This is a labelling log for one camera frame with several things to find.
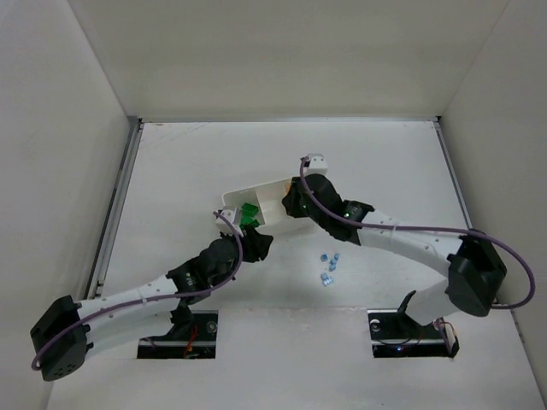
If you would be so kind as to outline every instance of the blue block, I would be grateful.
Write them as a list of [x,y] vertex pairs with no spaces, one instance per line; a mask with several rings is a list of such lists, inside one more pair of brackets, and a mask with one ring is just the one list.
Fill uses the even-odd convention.
[[334,283],[334,279],[328,276],[326,273],[321,274],[321,282],[323,283],[323,286],[328,286],[329,284]]

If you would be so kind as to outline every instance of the purple cable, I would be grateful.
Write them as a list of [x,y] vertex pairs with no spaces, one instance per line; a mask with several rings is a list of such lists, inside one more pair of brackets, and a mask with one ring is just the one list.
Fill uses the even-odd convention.
[[[217,290],[230,282],[232,278],[235,276],[235,274],[238,272],[239,267],[241,267],[241,262],[243,261],[243,245],[241,243],[241,239],[239,238],[239,233],[236,230],[236,228],[230,223],[229,220],[227,220],[224,216],[217,212],[213,212],[213,214],[224,221],[226,225],[230,228],[232,231],[233,236],[236,239],[236,243],[238,244],[238,263],[233,268],[232,273],[224,279],[222,282],[217,284],[216,286],[213,286],[212,288],[206,289],[206,290],[198,290],[195,292],[186,292],[186,293],[175,293],[172,295],[160,295],[160,296],[152,296],[147,297],[147,302],[156,302],[156,301],[162,301],[164,299],[174,299],[174,298],[183,298],[183,297],[190,297],[190,296],[208,296],[213,290]],[[100,316],[103,316],[107,313],[114,312],[115,310],[119,310],[122,308],[129,308],[130,306],[140,305],[143,302],[142,299],[135,299],[134,301],[128,301],[123,303],[118,303],[117,305],[113,305],[110,307],[106,307],[105,309],[99,310],[95,313],[89,314],[85,316],[84,318],[78,320],[77,322],[72,323],[69,327],[65,328],[63,331],[60,331],[56,335],[54,335],[37,353],[36,356],[34,356],[34,359],[32,359],[31,367],[33,370],[40,370],[39,362],[42,356],[44,356],[45,352],[47,352],[49,349],[51,349],[51,346],[53,346],[55,343],[57,343],[63,336],[65,336],[67,333],[69,333],[71,330],[77,328],[80,325],[83,325],[91,320],[94,320]]]
[[495,245],[499,246],[501,249],[505,250],[511,256],[513,256],[524,268],[526,271],[526,275],[528,276],[528,280],[530,281],[530,290],[528,291],[528,295],[524,299],[522,299],[518,303],[513,303],[510,305],[492,305],[492,309],[516,309],[520,308],[524,305],[526,305],[529,301],[532,300],[534,293],[536,293],[536,279],[533,276],[532,269],[528,266],[526,261],[517,254],[517,252],[503,243],[502,241],[495,239],[494,237],[491,237],[490,235],[486,235],[485,233],[478,232],[478,231],[471,231],[469,229],[460,229],[460,228],[446,228],[446,227],[435,227],[435,226],[409,226],[409,225],[378,225],[378,224],[363,224],[362,222],[356,222],[354,220],[347,220],[346,218],[343,218],[341,216],[336,215],[335,213],[331,212],[329,209],[327,209],[325,206],[323,206],[322,203],[320,203],[317,198],[314,196],[314,193],[309,188],[308,181],[306,181],[306,178],[304,177],[304,168],[306,162],[309,160],[307,156],[304,156],[304,158],[301,159],[300,162],[300,180],[302,181],[302,185],[304,189],[306,190],[306,193],[309,195],[309,199],[312,200],[312,202],[317,205],[317,208],[319,208],[321,211],[323,211],[325,214],[330,216],[331,218],[335,220],[339,220],[340,222],[343,222],[347,225],[356,226],[358,228],[372,228],[372,229],[397,229],[398,231],[427,231],[427,232],[447,232],[447,233],[457,233],[460,235],[469,235],[470,237],[477,237],[479,239],[484,239],[490,243],[494,243]]

